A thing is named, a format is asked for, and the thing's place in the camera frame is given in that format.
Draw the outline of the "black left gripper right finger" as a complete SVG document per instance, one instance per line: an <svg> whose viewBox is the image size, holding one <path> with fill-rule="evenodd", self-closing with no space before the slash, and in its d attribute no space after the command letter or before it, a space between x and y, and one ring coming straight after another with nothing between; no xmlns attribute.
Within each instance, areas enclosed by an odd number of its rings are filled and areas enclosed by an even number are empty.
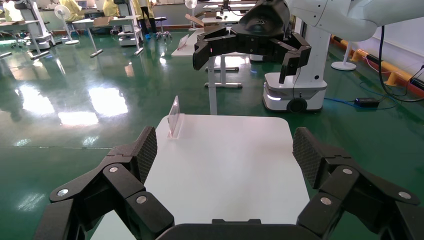
<svg viewBox="0 0 424 240"><path fill-rule="evenodd" d="M424 208L414 193L366 171L306 127L295 130L292 148L304 178L317 190L299 214L298 226L326 240L347 212L381 240L423 239Z"/></svg>

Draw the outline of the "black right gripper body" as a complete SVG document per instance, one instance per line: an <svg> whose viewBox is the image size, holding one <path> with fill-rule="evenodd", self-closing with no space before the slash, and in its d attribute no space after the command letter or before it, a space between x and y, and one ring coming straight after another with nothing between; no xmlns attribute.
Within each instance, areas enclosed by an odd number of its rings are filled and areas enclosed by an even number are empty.
<svg viewBox="0 0 424 240"><path fill-rule="evenodd" d="M288 31L290 10L284 0L260 0L230 30L238 53L271 55L272 39L282 41Z"/></svg>

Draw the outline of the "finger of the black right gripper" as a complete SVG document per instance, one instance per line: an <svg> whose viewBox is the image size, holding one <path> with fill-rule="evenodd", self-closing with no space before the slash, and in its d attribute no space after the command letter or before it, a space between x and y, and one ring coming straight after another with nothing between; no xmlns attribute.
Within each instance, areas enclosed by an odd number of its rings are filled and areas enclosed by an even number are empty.
<svg viewBox="0 0 424 240"><path fill-rule="evenodd" d="M246 46L248 32L241 26L233 26L230 29L218 27L197 36L192 54L194 70L200 70L209 60L215 57L233 52L242 52Z"/></svg>
<svg viewBox="0 0 424 240"><path fill-rule="evenodd" d="M296 32L291 32L283 40L271 38L271 57L281 64L279 84L285 82L286 77L297 74L299 68L308 64L311 54L311 45Z"/></svg>

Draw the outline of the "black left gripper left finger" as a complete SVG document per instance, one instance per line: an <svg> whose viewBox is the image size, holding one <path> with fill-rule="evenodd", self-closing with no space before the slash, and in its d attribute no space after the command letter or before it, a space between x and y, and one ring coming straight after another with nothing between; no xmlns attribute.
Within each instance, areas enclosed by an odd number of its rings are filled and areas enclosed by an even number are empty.
<svg viewBox="0 0 424 240"><path fill-rule="evenodd" d="M136 239L157 239L175 224L145 187L157 151L156 130L147 126L134 142L113 147L97 167L54 189L34 239L84 240L112 211Z"/></svg>

